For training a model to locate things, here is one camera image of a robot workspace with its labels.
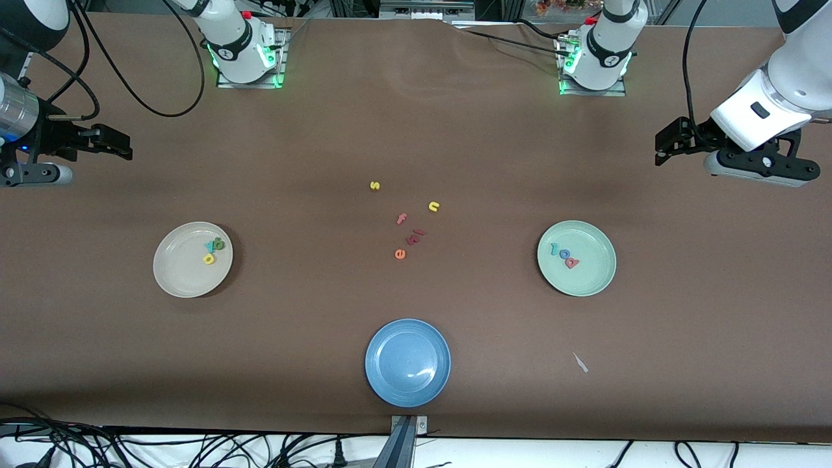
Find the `brown table cover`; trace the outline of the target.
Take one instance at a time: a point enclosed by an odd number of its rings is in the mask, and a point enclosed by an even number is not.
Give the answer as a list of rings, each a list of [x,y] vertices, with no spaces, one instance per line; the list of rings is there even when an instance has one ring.
[[[93,50],[99,122],[134,159],[81,154],[68,185],[0,188],[0,402],[86,424],[387,432],[398,410],[365,350],[413,317],[452,354],[418,409],[441,436],[832,441],[832,125],[803,131],[822,172],[800,188],[711,177],[701,155],[657,168],[654,135],[684,112],[683,39],[645,30],[626,97],[576,97],[543,53],[439,21],[314,20],[282,89],[208,82],[174,119]],[[231,237],[231,272],[169,295],[155,251],[198,221]],[[611,240],[600,293],[539,272],[562,221]]]

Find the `blue plate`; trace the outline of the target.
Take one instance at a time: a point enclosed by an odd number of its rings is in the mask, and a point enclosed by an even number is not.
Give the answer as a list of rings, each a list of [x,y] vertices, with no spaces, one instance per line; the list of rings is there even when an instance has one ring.
[[[449,381],[452,356],[441,332],[416,318],[393,320],[372,336],[365,376],[389,405],[416,408],[439,396]]]

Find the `pale green plate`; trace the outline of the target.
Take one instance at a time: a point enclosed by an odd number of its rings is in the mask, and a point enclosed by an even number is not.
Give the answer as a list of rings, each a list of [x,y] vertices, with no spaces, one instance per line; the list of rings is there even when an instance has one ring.
[[[551,254],[552,243],[567,249],[580,261],[568,269],[564,259]],[[565,295],[586,297],[603,291],[612,282],[618,266],[611,240],[597,226],[583,221],[562,221],[543,232],[537,247],[541,275]]]

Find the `grey metal box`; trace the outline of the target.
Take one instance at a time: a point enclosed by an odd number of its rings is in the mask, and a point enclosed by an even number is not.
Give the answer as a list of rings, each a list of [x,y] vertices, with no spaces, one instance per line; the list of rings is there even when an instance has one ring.
[[[474,21],[475,0],[380,0],[378,18]]]

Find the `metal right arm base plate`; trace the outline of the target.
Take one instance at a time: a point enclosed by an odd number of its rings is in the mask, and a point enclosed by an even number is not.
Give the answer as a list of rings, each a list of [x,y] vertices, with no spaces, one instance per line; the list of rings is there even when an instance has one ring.
[[[217,70],[217,88],[280,89],[283,88],[291,29],[275,29],[268,25],[265,34],[253,36],[237,60],[228,61],[214,51],[212,64]]]

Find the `orange artificial flowers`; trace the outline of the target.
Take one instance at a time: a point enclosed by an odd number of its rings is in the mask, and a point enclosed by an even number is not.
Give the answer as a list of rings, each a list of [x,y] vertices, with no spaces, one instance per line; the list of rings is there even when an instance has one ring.
[[[534,0],[538,17],[579,14],[591,16],[604,4],[604,0]]]

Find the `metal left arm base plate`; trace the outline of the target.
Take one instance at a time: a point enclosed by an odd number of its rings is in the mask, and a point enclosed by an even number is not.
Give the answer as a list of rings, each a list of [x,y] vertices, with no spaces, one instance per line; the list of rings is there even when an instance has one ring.
[[[561,95],[595,97],[624,97],[624,74],[632,53],[623,56],[603,55],[601,60],[588,48],[584,38],[571,31],[553,40],[557,51],[565,51],[558,57],[559,89]]]

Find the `beige brown plate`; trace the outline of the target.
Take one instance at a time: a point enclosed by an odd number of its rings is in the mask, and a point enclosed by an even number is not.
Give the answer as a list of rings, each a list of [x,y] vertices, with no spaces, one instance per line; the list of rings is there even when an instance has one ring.
[[[225,249],[213,252],[216,262],[205,265],[202,257],[208,251],[204,244],[215,237],[224,240]],[[231,237],[220,226],[210,222],[188,222],[170,231],[155,249],[153,275],[157,285],[169,295],[200,297],[225,281],[233,260]]]

